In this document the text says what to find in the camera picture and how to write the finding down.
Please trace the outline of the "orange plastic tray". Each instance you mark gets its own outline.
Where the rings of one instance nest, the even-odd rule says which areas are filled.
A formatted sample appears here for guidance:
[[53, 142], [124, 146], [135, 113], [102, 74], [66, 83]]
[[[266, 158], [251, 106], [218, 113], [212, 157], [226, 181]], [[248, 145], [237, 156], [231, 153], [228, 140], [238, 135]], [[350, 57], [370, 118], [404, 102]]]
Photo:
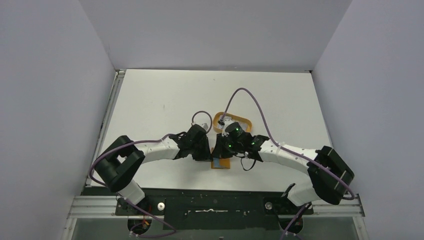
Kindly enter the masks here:
[[[213, 118], [212, 121], [212, 128], [216, 133], [222, 133], [223, 126], [219, 124], [219, 120], [221, 119], [222, 115], [224, 114], [223, 111], [217, 112]], [[247, 118], [243, 118], [241, 116], [237, 116], [234, 114], [226, 113], [224, 120], [231, 120], [233, 122], [237, 122], [240, 124], [241, 128], [245, 131], [250, 133], [252, 131], [252, 122], [248, 120]]]

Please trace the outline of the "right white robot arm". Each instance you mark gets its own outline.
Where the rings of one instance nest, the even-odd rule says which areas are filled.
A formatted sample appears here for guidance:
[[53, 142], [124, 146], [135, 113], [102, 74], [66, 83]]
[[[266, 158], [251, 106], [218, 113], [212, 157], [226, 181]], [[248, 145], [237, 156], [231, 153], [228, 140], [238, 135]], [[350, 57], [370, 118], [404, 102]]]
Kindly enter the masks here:
[[217, 134], [211, 155], [223, 159], [243, 155], [261, 163], [280, 164], [308, 176], [306, 182], [293, 183], [282, 195], [281, 207], [289, 214], [316, 200], [338, 205], [345, 194], [352, 191], [349, 185], [355, 177], [330, 146], [308, 149], [278, 143], [265, 135], [252, 135], [234, 121], [225, 124]]

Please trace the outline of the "orange leather card holder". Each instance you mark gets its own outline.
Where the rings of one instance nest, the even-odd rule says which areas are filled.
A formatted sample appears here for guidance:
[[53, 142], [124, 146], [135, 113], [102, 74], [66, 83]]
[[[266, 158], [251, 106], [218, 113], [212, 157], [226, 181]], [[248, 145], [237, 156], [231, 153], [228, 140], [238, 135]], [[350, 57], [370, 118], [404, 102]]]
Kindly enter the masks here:
[[229, 170], [231, 168], [231, 160], [229, 158], [214, 157], [210, 167], [211, 169]]

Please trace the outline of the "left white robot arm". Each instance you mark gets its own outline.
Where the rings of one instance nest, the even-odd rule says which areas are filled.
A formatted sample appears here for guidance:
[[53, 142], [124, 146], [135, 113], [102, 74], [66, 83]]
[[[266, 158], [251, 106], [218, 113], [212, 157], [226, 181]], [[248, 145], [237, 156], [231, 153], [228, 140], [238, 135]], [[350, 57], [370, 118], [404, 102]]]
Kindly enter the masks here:
[[207, 131], [193, 124], [188, 131], [167, 134], [158, 140], [133, 141], [127, 135], [118, 137], [91, 165], [89, 177], [117, 193], [128, 202], [136, 215], [147, 211], [148, 200], [134, 176], [143, 162], [178, 160], [191, 156], [195, 161], [212, 160]]

